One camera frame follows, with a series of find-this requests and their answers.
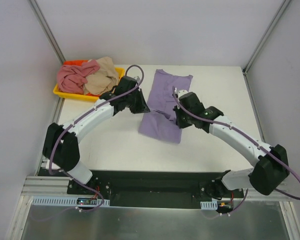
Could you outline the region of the purple t shirt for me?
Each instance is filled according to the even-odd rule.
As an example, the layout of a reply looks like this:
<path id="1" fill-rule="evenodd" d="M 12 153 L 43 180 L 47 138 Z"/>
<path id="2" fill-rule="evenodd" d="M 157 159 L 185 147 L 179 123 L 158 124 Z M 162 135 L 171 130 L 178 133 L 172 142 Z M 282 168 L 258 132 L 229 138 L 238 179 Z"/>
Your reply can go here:
<path id="1" fill-rule="evenodd" d="M 178 90 L 189 90 L 193 76 L 178 76 L 157 69 L 148 96 L 147 106 L 150 112 L 143 115 L 138 132 L 147 137 L 179 144 L 182 130 L 176 125 L 176 106 L 173 98 L 173 87 Z"/>

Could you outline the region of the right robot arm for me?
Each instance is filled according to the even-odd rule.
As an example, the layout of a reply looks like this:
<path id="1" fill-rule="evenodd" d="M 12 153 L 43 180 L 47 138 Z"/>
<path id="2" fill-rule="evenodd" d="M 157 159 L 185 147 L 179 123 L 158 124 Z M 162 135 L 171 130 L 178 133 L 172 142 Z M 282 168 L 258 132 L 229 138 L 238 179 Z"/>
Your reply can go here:
<path id="1" fill-rule="evenodd" d="M 253 188 L 268 196 L 289 176 L 284 167 L 289 162 L 283 146 L 271 146 L 247 135 L 216 107 L 204 107 L 194 92 L 179 90 L 174 96 L 178 100 L 173 111 L 179 128 L 194 126 L 204 130 L 227 143 L 252 166 L 221 173 L 205 186 L 208 196 L 220 200 L 241 188 Z"/>

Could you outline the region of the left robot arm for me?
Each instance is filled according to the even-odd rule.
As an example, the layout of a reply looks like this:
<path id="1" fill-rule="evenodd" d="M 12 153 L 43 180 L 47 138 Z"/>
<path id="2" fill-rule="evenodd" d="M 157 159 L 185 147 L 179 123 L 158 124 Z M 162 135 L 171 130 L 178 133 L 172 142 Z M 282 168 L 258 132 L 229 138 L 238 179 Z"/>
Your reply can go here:
<path id="1" fill-rule="evenodd" d="M 141 81 L 123 76 L 114 92 L 103 93 L 87 111 L 64 124 L 52 123 L 47 128 L 42 154 L 49 159 L 48 169 L 53 172 L 53 164 L 71 178 L 79 181 L 78 188 L 89 195 L 95 191 L 93 173 L 80 161 L 79 143 L 102 122 L 128 108 L 132 114 L 150 111 L 146 104 Z"/>

